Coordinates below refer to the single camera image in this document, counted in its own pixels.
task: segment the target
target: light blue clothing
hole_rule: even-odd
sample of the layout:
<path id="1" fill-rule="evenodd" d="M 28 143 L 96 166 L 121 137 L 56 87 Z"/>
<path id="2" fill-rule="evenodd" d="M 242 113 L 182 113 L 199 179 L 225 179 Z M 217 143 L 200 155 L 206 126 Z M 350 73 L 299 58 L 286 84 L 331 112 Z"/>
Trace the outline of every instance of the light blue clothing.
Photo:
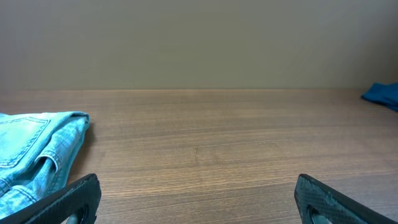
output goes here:
<path id="1" fill-rule="evenodd" d="M 89 123 L 83 112 L 0 114 L 0 219 L 65 186 Z"/>

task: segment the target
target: tabletop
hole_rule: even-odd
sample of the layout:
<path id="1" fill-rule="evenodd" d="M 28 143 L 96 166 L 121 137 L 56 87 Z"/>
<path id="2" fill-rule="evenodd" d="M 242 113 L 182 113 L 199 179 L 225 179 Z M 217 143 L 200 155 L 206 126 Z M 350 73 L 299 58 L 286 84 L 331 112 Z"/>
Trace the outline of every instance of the tabletop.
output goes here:
<path id="1" fill-rule="evenodd" d="M 398 221 L 398 114 L 363 90 L 0 94 L 7 114 L 84 111 L 68 182 L 97 174 L 96 223 L 300 223 L 306 173 Z"/>

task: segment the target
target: clothing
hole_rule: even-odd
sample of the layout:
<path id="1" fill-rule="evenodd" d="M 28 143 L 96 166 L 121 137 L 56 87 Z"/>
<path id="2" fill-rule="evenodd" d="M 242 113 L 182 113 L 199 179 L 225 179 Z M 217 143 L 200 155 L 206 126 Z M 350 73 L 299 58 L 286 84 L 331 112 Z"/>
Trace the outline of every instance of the clothing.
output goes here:
<path id="1" fill-rule="evenodd" d="M 83 112 L 0 114 L 0 219 L 65 186 L 89 123 Z"/>
<path id="2" fill-rule="evenodd" d="M 379 103 L 394 111 L 398 111 L 398 83 L 384 85 L 375 83 L 362 95 L 362 99 L 373 103 Z"/>

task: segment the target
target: blue fabric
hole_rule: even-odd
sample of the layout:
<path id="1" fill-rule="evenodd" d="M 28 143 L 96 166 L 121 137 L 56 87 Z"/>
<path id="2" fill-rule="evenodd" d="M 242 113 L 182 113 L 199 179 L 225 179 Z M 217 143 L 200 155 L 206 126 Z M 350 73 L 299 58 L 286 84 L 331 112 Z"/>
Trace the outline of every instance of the blue fabric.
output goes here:
<path id="1" fill-rule="evenodd" d="M 398 83 L 391 85 L 375 83 L 368 92 L 362 95 L 362 98 L 398 111 Z"/>
<path id="2" fill-rule="evenodd" d="M 0 219 L 61 189 L 90 123 L 88 114 L 0 114 Z"/>

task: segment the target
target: light blue denim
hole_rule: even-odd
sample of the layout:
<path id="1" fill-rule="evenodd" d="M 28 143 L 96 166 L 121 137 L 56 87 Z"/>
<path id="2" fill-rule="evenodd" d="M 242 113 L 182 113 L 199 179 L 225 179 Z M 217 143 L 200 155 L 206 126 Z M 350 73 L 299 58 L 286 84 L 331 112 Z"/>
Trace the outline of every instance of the light blue denim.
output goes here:
<path id="1" fill-rule="evenodd" d="M 0 114 L 0 219 L 61 189 L 83 144 L 88 114 Z"/>

